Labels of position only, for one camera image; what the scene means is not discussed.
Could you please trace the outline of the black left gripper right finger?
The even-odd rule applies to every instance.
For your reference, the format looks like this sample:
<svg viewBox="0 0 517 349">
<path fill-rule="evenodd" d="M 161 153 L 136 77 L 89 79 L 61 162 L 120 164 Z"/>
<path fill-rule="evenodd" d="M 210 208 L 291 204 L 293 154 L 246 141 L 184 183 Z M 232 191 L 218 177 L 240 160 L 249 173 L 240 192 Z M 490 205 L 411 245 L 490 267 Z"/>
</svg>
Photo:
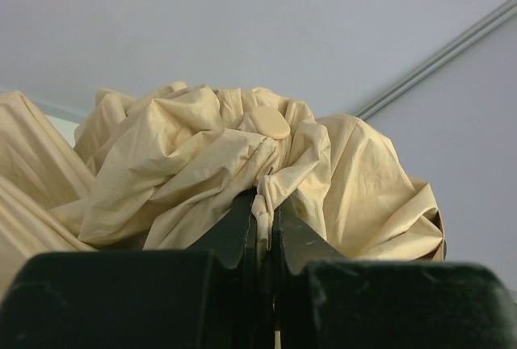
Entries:
<svg viewBox="0 0 517 349">
<path fill-rule="evenodd" d="M 349 259 L 276 210 L 275 314 L 283 348 L 513 348 L 516 306 L 486 267 Z"/>
</svg>

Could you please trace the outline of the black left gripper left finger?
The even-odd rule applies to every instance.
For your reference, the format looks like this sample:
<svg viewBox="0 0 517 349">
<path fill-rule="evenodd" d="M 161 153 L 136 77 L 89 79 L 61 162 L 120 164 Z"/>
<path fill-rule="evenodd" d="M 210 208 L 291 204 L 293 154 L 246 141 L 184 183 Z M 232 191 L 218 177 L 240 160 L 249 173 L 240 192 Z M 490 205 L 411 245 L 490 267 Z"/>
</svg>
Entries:
<svg viewBox="0 0 517 349">
<path fill-rule="evenodd" d="M 252 348 L 253 191 L 184 250 L 39 254 L 1 303 L 4 348 Z"/>
</svg>

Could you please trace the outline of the beige and black folding umbrella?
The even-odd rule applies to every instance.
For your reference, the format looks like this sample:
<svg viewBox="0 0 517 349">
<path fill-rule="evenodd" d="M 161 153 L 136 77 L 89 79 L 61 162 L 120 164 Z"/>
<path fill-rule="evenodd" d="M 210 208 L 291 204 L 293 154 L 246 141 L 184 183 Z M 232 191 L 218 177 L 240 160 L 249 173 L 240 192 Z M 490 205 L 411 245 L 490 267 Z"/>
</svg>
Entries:
<svg viewBox="0 0 517 349">
<path fill-rule="evenodd" d="M 69 145 L 22 93 L 2 94 L 3 287 L 42 252 L 120 241 L 187 247 L 252 187 L 258 260 L 287 199 L 348 257 L 445 256 L 430 185 L 408 176 L 390 139 L 353 116 L 317 119 L 264 88 L 176 82 L 143 99 L 100 90 L 75 134 Z"/>
</svg>

